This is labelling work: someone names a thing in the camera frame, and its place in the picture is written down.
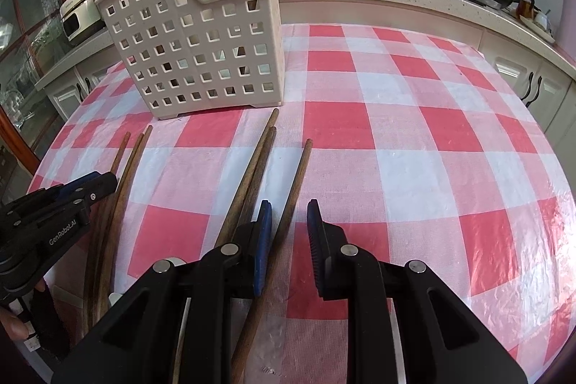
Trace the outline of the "person's left hand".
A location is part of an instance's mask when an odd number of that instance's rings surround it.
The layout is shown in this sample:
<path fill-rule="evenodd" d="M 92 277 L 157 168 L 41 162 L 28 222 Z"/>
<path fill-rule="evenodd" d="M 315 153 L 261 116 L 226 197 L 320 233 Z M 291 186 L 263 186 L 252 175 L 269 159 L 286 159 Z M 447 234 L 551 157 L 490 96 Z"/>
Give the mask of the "person's left hand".
<path fill-rule="evenodd" d="M 41 300 L 42 294 L 45 292 L 46 283 L 43 279 L 34 287 L 33 293 L 29 298 L 29 314 L 28 318 L 31 323 L 28 326 L 22 322 L 12 311 L 1 308 L 1 324 L 8 333 L 8 336 L 13 341 L 23 341 L 29 338 L 34 333 L 38 332 L 38 325 L 40 325 L 41 317 Z"/>

